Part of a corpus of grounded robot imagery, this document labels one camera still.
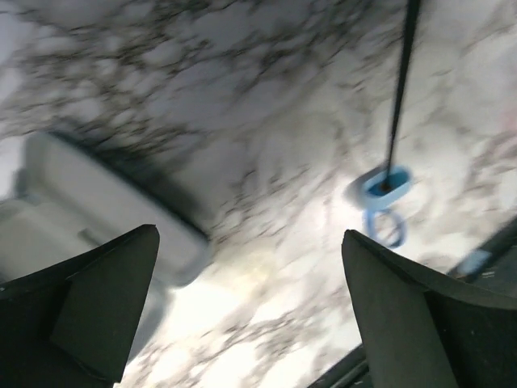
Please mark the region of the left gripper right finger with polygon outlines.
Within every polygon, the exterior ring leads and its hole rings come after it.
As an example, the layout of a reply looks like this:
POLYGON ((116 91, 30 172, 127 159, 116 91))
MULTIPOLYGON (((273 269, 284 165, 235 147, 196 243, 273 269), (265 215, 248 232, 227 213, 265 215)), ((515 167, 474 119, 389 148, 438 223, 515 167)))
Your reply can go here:
POLYGON ((342 244, 375 387, 514 387, 516 300, 400 256, 356 230, 342 244))

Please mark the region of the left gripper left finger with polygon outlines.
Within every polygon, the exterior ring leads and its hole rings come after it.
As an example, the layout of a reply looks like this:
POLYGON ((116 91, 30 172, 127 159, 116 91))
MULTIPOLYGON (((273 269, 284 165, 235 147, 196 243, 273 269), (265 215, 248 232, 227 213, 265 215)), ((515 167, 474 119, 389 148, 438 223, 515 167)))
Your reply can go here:
POLYGON ((112 387, 141 318, 160 236, 142 225, 1 285, 3 387, 112 387))

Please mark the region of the black umbrella sleeve case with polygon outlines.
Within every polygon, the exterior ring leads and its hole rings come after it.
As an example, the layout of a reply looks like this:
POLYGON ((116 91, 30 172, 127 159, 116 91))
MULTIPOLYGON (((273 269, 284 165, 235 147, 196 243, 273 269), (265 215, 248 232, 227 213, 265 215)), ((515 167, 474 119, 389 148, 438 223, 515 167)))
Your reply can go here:
POLYGON ((142 225, 158 228, 154 275, 174 287, 209 265, 208 237, 59 133, 17 141, 19 166, 1 200, 1 276, 57 264, 142 225))

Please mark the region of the blue umbrella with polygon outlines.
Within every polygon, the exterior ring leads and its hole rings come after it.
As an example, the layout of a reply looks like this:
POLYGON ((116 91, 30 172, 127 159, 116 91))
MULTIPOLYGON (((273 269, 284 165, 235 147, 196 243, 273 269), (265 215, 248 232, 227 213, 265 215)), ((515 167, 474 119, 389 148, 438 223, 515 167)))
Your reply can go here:
POLYGON ((402 116, 402 106, 421 5, 422 2, 420 0, 408 1, 406 3, 401 56, 390 119, 389 143, 385 164, 362 175, 355 185, 356 198, 364 210, 364 225, 367 236, 388 249, 399 248, 404 244, 407 237, 406 222, 401 215, 392 210, 392 206, 409 192, 412 175, 408 168, 395 165, 394 159, 397 133, 402 116), (382 239, 379 236, 376 231, 376 217, 378 215, 385 215, 393 221, 396 235, 394 241, 390 242, 388 239, 382 239))

